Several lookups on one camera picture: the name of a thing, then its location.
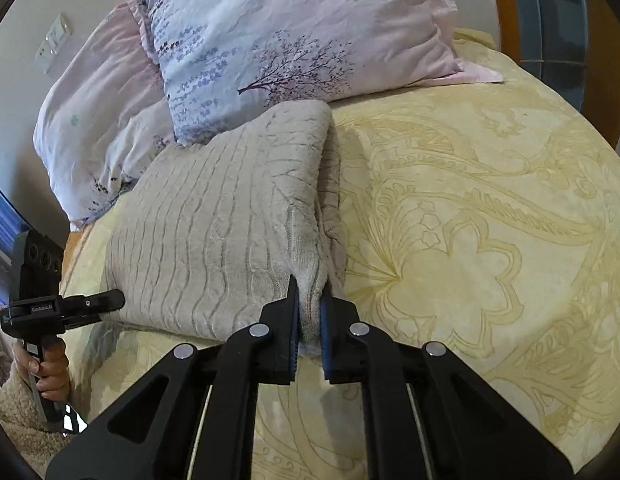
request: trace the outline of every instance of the blue curtain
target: blue curtain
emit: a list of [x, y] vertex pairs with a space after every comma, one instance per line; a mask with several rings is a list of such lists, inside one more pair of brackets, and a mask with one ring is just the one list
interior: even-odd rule
[[8, 304], [10, 259], [14, 239], [28, 229], [28, 223], [0, 192], [0, 304]]

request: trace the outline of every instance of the power outlet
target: power outlet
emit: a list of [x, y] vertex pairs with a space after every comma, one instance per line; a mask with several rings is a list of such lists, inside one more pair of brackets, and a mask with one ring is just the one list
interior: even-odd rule
[[63, 14], [59, 14], [35, 54], [34, 61], [44, 73], [47, 74], [50, 71], [56, 56], [59, 55], [61, 48], [71, 35], [72, 30], [68, 19]]
[[52, 67], [55, 59], [56, 55], [55, 51], [52, 50], [52, 46], [48, 43], [48, 40], [43, 40], [34, 57], [35, 63], [45, 74], [47, 74], [50, 72], [50, 67]]

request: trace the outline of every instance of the human hand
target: human hand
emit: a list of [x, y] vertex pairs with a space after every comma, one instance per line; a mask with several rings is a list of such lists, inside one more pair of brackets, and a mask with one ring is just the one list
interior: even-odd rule
[[68, 358], [66, 343], [61, 338], [43, 350], [43, 361], [28, 354], [18, 343], [12, 347], [17, 370], [21, 377], [28, 381], [28, 372], [40, 377], [37, 390], [41, 397], [49, 400], [68, 400], [70, 394], [70, 376], [68, 374]]

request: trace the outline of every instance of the wooden bed frame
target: wooden bed frame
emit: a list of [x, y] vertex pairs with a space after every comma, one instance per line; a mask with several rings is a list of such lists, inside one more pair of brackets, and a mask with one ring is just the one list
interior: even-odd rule
[[[613, 148], [620, 138], [620, 22], [606, 0], [586, 0], [589, 48], [581, 113]], [[520, 62], [516, 0], [496, 0], [501, 51]]]

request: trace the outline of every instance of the beige knit blanket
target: beige knit blanket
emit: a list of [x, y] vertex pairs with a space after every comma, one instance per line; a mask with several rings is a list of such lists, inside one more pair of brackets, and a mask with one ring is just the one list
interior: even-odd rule
[[225, 340], [299, 286], [305, 349], [316, 351], [319, 298], [340, 295], [345, 250], [331, 111], [279, 104], [209, 144], [166, 148], [132, 191], [106, 254], [110, 319]]

